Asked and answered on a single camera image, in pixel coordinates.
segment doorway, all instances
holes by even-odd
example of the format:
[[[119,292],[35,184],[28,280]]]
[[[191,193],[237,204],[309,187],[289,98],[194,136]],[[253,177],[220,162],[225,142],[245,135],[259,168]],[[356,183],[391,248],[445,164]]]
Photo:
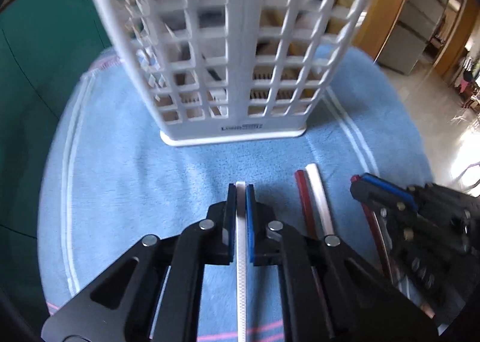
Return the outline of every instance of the doorway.
[[[423,51],[423,57],[428,63],[435,63],[445,47],[450,35],[454,31],[455,24],[460,15],[460,9],[464,0],[448,0],[442,17],[438,21],[435,30]]]

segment metal bar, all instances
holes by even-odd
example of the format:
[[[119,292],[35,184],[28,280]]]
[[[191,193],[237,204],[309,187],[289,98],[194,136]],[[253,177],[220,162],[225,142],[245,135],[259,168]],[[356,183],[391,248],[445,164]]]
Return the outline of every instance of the metal bar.
[[[198,291],[202,289],[200,277],[205,268],[205,264],[199,260],[200,249],[203,237],[212,228],[204,230],[194,223],[178,238],[158,311],[154,342],[193,342],[196,339],[200,310]]]
[[[311,272],[304,237],[293,227],[283,224],[279,231],[267,228],[267,237],[280,242],[282,268],[280,282],[284,291],[285,341],[326,341],[329,332],[321,319],[323,314],[317,287]]]

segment basket base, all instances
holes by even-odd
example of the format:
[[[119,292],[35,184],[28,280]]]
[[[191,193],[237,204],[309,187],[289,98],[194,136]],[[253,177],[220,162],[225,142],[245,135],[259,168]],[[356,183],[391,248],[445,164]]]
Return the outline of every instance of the basket base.
[[[169,146],[182,147],[182,146],[198,146],[202,144],[213,143],[230,143],[230,142],[245,142],[245,141],[258,141],[260,139],[277,139],[277,138],[296,138],[302,135],[307,129],[304,125],[301,129],[294,131],[272,131],[272,132],[259,132],[255,134],[243,134],[243,135],[229,135],[229,136],[217,136],[210,138],[198,138],[198,139],[183,139],[176,141],[160,131],[160,138]]]

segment black metal bracket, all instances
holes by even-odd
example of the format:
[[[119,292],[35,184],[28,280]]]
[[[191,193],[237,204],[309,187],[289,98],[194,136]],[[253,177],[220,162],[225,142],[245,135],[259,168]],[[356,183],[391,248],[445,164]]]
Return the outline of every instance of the black metal bracket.
[[[337,236],[314,240],[247,187],[250,260],[277,265],[286,342],[433,341],[434,323]]]
[[[355,176],[350,191],[386,223],[390,257],[432,307],[436,323],[450,324],[480,281],[479,200],[431,183],[401,189],[371,174]]]
[[[144,236],[50,317],[47,342],[194,342],[206,264],[233,260],[236,188],[179,236]]]

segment cabinet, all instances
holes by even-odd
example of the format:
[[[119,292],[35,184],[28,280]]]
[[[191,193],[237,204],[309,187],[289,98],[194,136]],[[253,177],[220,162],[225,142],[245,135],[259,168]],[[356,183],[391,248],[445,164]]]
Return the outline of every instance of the cabinet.
[[[15,0],[0,25],[18,65],[57,117],[82,73],[110,45],[92,0]]]

